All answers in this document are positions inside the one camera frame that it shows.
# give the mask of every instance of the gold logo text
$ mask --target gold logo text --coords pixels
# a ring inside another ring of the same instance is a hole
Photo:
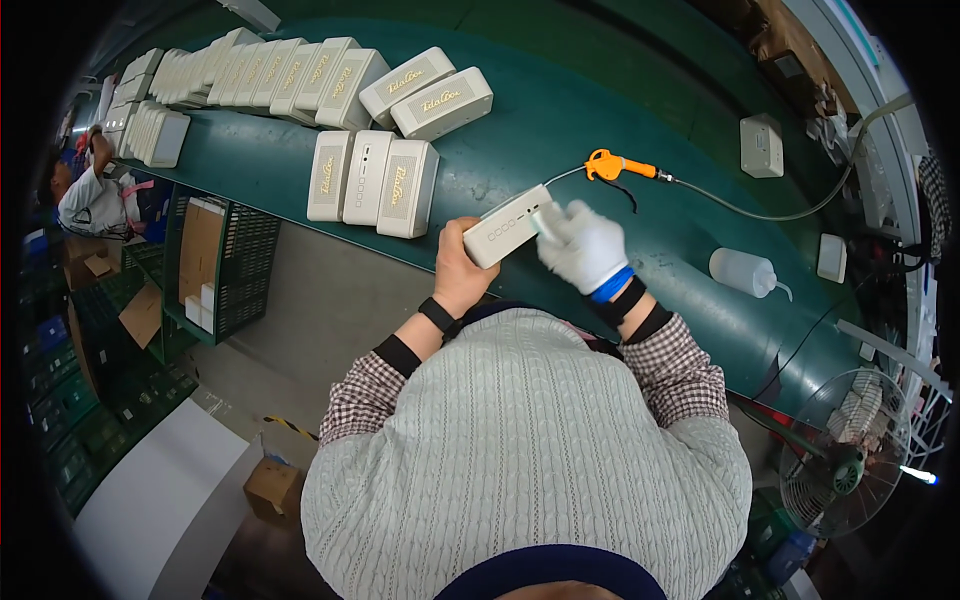
[[[407,74],[403,76],[403,79],[396,80],[392,84],[388,85],[387,91],[392,94],[422,74],[423,71],[407,71]]]
[[[320,184],[320,193],[330,193],[330,175],[333,174],[333,156],[326,160],[324,165],[324,181]]]
[[[240,64],[237,65],[237,70],[233,71],[233,77],[230,78],[230,84],[233,85],[233,82],[237,81],[237,77],[240,76],[240,71],[243,70],[243,63],[245,60],[241,60]]]
[[[313,70],[313,77],[310,78],[310,83],[315,83],[320,76],[324,73],[324,65],[330,62],[330,55],[324,54],[320,58],[320,62],[317,63],[317,68]]]
[[[396,206],[396,203],[400,202],[400,199],[403,198],[403,190],[400,188],[400,184],[407,179],[407,170],[405,167],[396,168],[396,177],[394,177],[394,195],[390,199],[390,206]]]
[[[274,78],[274,73],[276,72],[276,66],[280,64],[281,60],[283,60],[283,57],[276,57],[274,59],[274,63],[270,65],[270,70],[267,71],[267,79],[263,81],[264,84],[269,83],[270,80]]]
[[[346,87],[346,81],[350,78],[351,73],[353,73],[353,69],[347,67],[344,69],[344,72],[340,74],[340,79],[337,80],[337,84],[333,87],[334,98],[339,96],[340,92],[344,91],[344,87]]]
[[[256,75],[256,69],[260,66],[261,60],[263,59],[262,58],[257,59],[256,62],[253,64],[253,69],[250,70],[250,76],[247,78],[248,84],[253,81],[253,76]]]
[[[290,75],[287,75],[287,81],[283,82],[283,89],[286,89],[287,87],[290,87],[291,85],[294,84],[294,80],[296,79],[295,76],[297,75],[297,71],[299,70],[300,70],[300,61],[298,60],[294,62],[293,68],[290,69]]]
[[[461,92],[458,91],[445,91],[440,95],[440,100],[427,100],[423,103],[423,112],[428,110],[433,110],[444,102],[449,102],[460,95]]]

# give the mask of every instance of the plastic squeeze bottle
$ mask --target plastic squeeze bottle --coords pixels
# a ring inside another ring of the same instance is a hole
[[[717,249],[710,256],[710,276],[754,298],[766,298],[774,288],[783,288],[786,296],[793,301],[793,292],[777,281],[773,263],[763,256],[729,248]]]

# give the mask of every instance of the black wristband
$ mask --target black wristband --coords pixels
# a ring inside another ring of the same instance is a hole
[[[594,302],[587,300],[587,304],[593,310],[600,320],[612,329],[617,329],[623,324],[623,318],[636,306],[636,303],[643,298],[647,291],[647,286],[636,275],[630,280],[627,289],[623,294],[613,302]]]
[[[427,299],[423,301],[423,304],[420,305],[417,312],[422,313],[436,325],[442,333],[450,331],[453,326],[457,324],[457,320],[451,317],[450,313],[446,312],[446,309],[440,306],[436,300],[433,300],[432,296],[427,297]]]
[[[644,319],[643,323],[640,324],[640,327],[637,327],[636,331],[634,331],[634,334],[630,336],[630,339],[625,341],[623,344],[639,344],[643,340],[649,338],[651,335],[660,331],[664,325],[669,323],[672,317],[673,313],[663,308],[663,306],[657,302],[657,304],[654,306],[654,309],[650,311],[650,314],[647,315],[647,318]]]

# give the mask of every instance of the orange air blow gun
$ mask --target orange air blow gun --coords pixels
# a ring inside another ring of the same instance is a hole
[[[593,174],[597,174],[604,181],[613,181],[620,176],[623,170],[637,173],[651,180],[664,181],[671,183],[674,180],[673,175],[663,169],[655,167],[652,164],[636,162],[624,158],[623,156],[612,155],[609,150],[602,148],[594,150],[587,162],[584,163],[587,168],[587,179],[593,181]]]

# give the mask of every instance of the bare hand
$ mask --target bare hand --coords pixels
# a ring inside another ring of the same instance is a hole
[[[489,269],[481,269],[473,264],[464,250],[464,231],[479,222],[477,217],[460,217],[448,221],[440,232],[433,299],[454,319],[463,317],[471,306],[483,298],[493,279],[500,273],[500,263]]]

